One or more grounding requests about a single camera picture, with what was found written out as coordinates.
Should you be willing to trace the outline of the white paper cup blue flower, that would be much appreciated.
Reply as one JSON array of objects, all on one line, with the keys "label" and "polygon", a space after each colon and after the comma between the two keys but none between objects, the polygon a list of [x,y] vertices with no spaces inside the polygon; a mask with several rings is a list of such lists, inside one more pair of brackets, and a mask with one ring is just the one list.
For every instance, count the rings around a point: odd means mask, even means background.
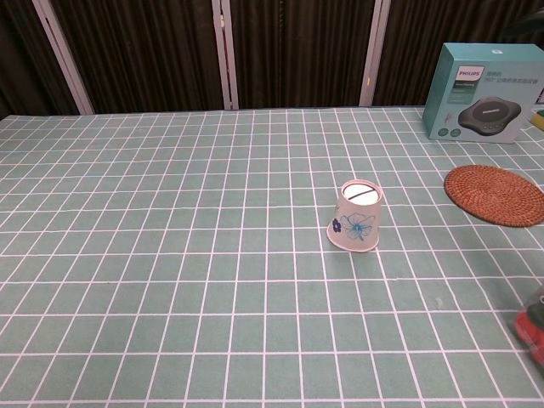
[{"label": "white paper cup blue flower", "polygon": [[352,179],[340,188],[326,235],[331,244],[349,252],[369,252],[379,243],[383,191],[364,179]]}]

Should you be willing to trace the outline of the round woven rattan coaster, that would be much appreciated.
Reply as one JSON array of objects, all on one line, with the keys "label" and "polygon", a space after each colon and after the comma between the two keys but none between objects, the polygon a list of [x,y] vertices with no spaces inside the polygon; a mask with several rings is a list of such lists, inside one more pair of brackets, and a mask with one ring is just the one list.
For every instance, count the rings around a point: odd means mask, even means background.
[{"label": "round woven rattan coaster", "polygon": [[526,228],[544,221],[544,191],[499,167],[455,167],[445,176],[444,189],[462,210],[491,224]]}]

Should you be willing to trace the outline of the green white grid tablecloth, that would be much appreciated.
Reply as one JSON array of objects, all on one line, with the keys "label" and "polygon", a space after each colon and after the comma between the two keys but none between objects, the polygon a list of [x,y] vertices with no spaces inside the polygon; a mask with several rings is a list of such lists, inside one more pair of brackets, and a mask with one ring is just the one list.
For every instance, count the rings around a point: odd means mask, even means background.
[{"label": "green white grid tablecloth", "polygon": [[[454,167],[544,189],[544,133],[436,142],[416,107],[0,121],[0,408],[544,408],[513,322],[544,225],[455,206]],[[342,185],[379,243],[326,235]]]}]

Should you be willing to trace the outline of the dark pleated curtain panel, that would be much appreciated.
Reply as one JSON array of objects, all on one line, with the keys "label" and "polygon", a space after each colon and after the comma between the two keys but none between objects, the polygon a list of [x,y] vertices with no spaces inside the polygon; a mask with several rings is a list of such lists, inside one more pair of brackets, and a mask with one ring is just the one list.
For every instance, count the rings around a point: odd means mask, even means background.
[{"label": "dark pleated curtain panel", "polygon": [[375,0],[230,0],[242,109],[356,106]]},{"label": "dark pleated curtain panel", "polygon": [[424,105],[444,43],[534,43],[544,30],[503,31],[544,0],[391,0],[372,103]]},{"label": "dark pleated curtain panel", "polygon": [[224,107],[212,0],[50,0],[95,112]]},{"label": "dark pleated curtain panel", "polygon": [[0,0],[0,120],[78,113],[32,0]]}]

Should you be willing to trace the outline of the teal speakerphone product box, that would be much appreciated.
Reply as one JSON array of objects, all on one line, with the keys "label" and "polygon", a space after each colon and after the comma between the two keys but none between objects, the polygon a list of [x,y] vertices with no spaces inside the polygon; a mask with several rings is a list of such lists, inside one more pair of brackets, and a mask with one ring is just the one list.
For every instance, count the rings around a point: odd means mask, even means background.
[{"label": "teal speakerphone product box", "polygon": [[422,114],[430,139],[511,144],[544,90],[535,44],[443,44]]}]

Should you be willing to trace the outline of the clear plastic pack red item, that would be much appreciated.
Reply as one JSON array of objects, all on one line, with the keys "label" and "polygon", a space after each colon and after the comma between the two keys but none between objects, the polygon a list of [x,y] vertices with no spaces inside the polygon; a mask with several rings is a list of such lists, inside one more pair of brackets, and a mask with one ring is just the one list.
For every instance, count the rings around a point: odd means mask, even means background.
[{"label": "clear plastic pack red item", "polygon": [[517,313],[514,329],[532,359],[544,367],[544,285],[540,285]]}]

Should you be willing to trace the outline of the white partition frame post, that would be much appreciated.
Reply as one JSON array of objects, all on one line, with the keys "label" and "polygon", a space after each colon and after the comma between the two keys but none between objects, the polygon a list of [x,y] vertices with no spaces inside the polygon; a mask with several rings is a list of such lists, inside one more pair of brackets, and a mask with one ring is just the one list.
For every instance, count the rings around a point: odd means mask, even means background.
[{"label": "white partition frame post", "polygon": [[240,106],[230,0],[211,0],[211,2],[224,108],[230,111],[238,110]]},{"label": "white partition frame post", "polygon": [[94,108],[50,0],[32,0],[79,113],[93,115]]},{"label": "white partition frame post", "polygon": [[374,0],[371,29],[366,50],[359,106],[372,106],[388,24],[391,0]]}]

